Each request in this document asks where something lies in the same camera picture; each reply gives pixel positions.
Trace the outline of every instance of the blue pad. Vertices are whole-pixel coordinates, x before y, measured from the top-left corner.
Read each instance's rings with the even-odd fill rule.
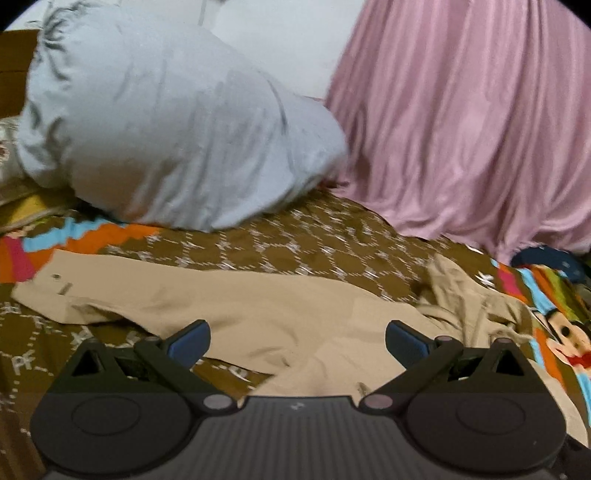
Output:
[[[423,358],[429,356],[429,345],[432,340],[418,332],[416,332],[416,335],[410,333],[413,330],[409,327],[405,329],[403,325],[396,321],[388,324],[386,328],[386,348],[390,355],[398,360],[404,368],[409,369]]]
[[[166,354],[185,368],[192,368],[209,350],[212,332],[207,322],[199,323],[195,328],[188,329],[169,347]]]

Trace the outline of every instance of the dark blue fabric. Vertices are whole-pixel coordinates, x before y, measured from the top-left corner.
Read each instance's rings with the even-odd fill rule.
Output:
[[[543,245],[526,248],[511,259],[514,268],[528,265],[545,265],[553,270],[561,270],[571,283],[585,283],[583,264],[570,252]]]

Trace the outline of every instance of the white wall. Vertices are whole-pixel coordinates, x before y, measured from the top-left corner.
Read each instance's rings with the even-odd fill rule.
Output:
[[[323,98],[364,0],[120,0],[199,25],[286,87]],[[40,20],[39,0],[9,29]]]

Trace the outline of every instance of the pillowcase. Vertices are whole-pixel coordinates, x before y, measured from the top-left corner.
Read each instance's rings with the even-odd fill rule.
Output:
[[[323,105],[207,30],[94,0],[48,11],[21,120],[18,151],[39,185],[169,228],[277,211],[346,155]]]

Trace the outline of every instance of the clothing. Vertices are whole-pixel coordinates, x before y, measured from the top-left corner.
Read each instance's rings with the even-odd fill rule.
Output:
[[[369,0],[326,105],[334,192],[508,264],[591,247],[591,30],[557,0]]]
[[[553,270],[561,271],[572,284],[585,282],[583,264],[578,258],[570,252],[556,250],[547,245],[526,248],[511,259],[512,267],[526,267],[528,265],[545,265]]]
[[[385,347],[392,319],[431,338],[446,334],[487,347],[499,336],[527,343],[531,312],[482,287],[437,255],[415,307],[344,282],[244,271],[195,271],[106,255],[55,251],[16,301],[60,323],[125,317],[166,338],[203,318],[207,356],[275,375],[256,395],[351,395],[355,402],[404,371]],[[587,444],[580,415],[560,384],[534,365],[562,409],[569,433]]]

